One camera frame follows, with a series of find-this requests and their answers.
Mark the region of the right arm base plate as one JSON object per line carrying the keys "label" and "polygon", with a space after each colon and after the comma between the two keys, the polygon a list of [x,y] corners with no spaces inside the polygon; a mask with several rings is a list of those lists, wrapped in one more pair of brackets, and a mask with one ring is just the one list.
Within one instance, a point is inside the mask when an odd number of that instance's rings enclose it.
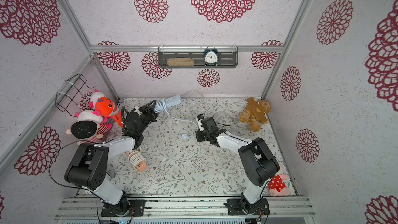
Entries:
{"label": "right arm base plate", "polygon": [[228,209],[230,216],[241,216],[241,215],[259,215],[267,216],[270,212],[269,203],[265,198],[261,198],[256,203],[250,204],[245,199],[227,199],[224,206]]}

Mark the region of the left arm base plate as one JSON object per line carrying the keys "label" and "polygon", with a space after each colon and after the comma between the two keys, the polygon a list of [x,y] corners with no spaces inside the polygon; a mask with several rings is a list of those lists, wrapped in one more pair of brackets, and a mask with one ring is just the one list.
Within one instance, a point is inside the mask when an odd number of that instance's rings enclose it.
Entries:
{"label": "left arm base plate", "polygon": [[105,203],[101,217],[141,217],[145,209],[145,200],[122,200],[119,204],[111,205]]}

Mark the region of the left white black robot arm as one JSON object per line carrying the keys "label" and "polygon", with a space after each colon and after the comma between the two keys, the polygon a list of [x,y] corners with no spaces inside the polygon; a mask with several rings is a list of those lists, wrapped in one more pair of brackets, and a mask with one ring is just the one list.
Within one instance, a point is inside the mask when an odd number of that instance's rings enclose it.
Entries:
{"label": "left white black robot arm", "polygon": [[78,146],[65,172],[65,181],[90,191],[110,207],[128,208],[127,194],[111,183],[107,175],[108,159],[140,147],[145,129],[159,116],[156,103],[153,100],[130,112],[122,107],[123,135],[104,144],[86,142]]}

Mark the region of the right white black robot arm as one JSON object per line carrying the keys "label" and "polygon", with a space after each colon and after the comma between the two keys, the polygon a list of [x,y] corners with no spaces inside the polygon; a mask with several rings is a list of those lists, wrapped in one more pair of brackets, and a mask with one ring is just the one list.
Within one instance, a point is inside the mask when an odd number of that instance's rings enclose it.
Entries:
{"label": "right white black robot arm", "polygon": [[248,205],[260,202],[265,185],[280,170],[276,157],[262,138],[240,138],[226,129],[220,129],[212,117],[200,114],[196,117],[199,129],[197,141],[208,141],[219,148],[239,155],[249,183],[243,192],[242,201]]}

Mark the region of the light blue power strip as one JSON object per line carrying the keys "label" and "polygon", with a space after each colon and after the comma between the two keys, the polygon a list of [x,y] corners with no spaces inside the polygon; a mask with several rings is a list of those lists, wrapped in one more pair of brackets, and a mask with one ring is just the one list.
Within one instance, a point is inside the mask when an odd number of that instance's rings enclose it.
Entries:
{"label": "light blue power strip", "polygon": [[[180,113],[185,116],[184,118],[175,117],[171,114],[171,109],[173,107],[177,107],[178,105],[181,105],[181,104],[185,105],[189,109],[189,113],[191,114],[190,119],[188,119],[186,117],[187,114],[184,114],[180,109],[178,109],[178,111],[180,111]],[[176,96],[169,97],[167,99],[162,99],[160,101],[157,101],[154,111],[156,113],[164,113],[161,117],[158,118],[161,121],[178,122],[178,123],[187,122],[187,123],[191,123],[191,124],[195,125],[195,131],[200,129],[197,117],[194,115],[197,112],[195,109],[193,109],[191,106],[189,106],[189,99],[186,97],[181,98],[180,95],[176,95]]]}

